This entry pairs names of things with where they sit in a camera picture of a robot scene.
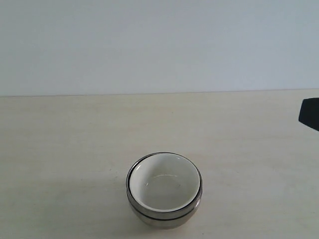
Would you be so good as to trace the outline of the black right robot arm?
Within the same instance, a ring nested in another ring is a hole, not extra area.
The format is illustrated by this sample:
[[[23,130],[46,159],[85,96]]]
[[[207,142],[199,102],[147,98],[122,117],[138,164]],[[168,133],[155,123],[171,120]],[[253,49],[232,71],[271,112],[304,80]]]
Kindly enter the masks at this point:
[[[319,131],[319,98],[303,99],[298,120],[302,124]]]

